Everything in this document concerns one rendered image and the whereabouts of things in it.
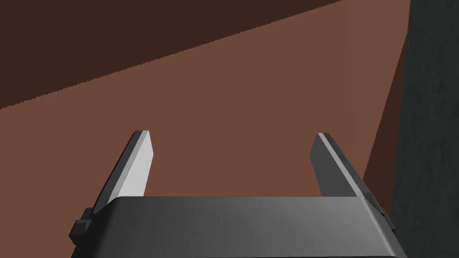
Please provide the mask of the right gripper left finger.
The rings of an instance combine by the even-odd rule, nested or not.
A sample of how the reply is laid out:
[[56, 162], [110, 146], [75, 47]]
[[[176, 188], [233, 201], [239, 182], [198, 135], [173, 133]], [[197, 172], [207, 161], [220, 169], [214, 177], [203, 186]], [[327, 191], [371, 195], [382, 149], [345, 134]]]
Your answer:
[[144, 196], [153, 156], [150, 132], [134, 131], [100, 191], [92, 213], [117, 197]]

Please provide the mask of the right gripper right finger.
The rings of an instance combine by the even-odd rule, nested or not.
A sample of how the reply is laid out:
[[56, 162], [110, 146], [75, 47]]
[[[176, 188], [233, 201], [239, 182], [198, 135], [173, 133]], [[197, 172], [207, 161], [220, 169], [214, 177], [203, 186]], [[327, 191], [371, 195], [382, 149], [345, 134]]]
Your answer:
[[364, 197], [381, 213], [381, 207], [374, 195], [331, 134], [315, 135], [309, 157], [323, 196]]

